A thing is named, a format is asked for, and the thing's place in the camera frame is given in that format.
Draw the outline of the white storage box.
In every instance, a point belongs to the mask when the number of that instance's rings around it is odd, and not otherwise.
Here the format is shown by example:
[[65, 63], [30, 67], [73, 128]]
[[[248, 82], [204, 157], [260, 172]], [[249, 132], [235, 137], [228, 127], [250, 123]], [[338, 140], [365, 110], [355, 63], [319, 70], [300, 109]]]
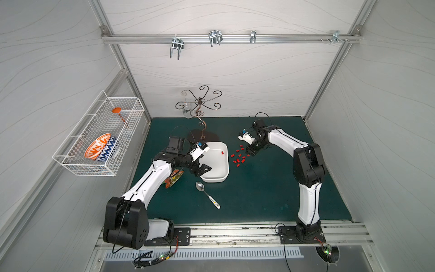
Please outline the white storage box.
[[207, 183], [223, 182], [230, 173], [228, 147], [223, 142], [207, 142], [207, 144], [210, 149], [200, 158], [200, 162], [209, 165], [212, 170], [203, 174], [201, 179]]

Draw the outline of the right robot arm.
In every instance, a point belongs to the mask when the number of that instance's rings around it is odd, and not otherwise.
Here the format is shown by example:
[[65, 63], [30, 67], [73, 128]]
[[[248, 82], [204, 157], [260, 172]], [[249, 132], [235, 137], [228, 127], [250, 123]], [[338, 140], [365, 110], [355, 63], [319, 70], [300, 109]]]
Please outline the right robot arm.
[[321, 232], [319, 197], [326, 167], [320, 146], [299, 140], [276, 125], [267, 126], [262, 119], [253, 122], [252, 127], [255, 137], [245, 129], [238, 136], [248, 144], [248, 155], [255, 156], [264, 147], [275, 145], [293, 157], [293, 176], [300, 189], [296, 235], [302, 240]]

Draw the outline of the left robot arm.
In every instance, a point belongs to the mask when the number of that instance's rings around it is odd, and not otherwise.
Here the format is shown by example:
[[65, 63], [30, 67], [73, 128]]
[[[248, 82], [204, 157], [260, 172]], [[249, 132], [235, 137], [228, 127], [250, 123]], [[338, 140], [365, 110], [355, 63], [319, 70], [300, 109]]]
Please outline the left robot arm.
[[151, 166], [140, 180], [121, 197], [106, 204], [103, 240], [106, 243], [140, 249], [148, 241], [174, 239], [174, 225], [168, 219], [149, 219], [147, 208], [163, 182], [176, 168], [188, 169], [196, 177], [211, 171], [199, 159], [210, 149], [200, 139], [183, 152], [184, 139], [170, 137], [169, 144], [153, 157]]

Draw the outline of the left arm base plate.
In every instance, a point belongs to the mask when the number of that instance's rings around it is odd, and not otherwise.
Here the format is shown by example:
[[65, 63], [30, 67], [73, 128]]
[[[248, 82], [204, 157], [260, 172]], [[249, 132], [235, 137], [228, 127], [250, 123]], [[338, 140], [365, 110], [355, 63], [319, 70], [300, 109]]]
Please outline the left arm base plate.
[[145, 247], [163, 247], [163, 246], [188, 246], [190, 244], [191, 228], [189, 227], [173, 227], [163, 238], [155, 238], [147, 240], [144, 243]]

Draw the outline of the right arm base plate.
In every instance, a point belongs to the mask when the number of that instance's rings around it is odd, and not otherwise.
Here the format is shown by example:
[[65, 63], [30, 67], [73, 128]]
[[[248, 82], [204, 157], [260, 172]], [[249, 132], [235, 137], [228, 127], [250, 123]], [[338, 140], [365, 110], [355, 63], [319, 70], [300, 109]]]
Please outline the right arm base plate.
[[282, 244], [320, 244], [326, 243], [322, 228], [312, 225], [279, 226], [276, 229]]

